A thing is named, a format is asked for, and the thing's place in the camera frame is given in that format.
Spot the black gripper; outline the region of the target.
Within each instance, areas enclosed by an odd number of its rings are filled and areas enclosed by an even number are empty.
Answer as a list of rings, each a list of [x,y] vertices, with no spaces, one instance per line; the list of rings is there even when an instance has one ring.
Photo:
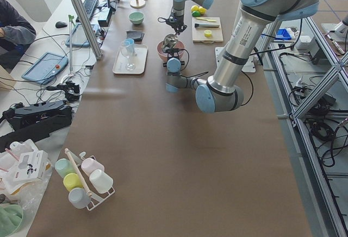
[[[184,24],[184,15],[177,15],[176,13],[171,13],[169,18],[166,19],[166,24],[175,30],[175,34],[179,35],[184,32],[187,25]]]
[[[168,48],[167,50],[164,51],[165,54],[165,60],[163,62],[163,66],[167,65],[167,61],[171,58],[176,58],[179,60],[180,64],[182,66],[185,65],[185,62],[181,60],[181,57],[184,53],[185,49],[184,48]]]

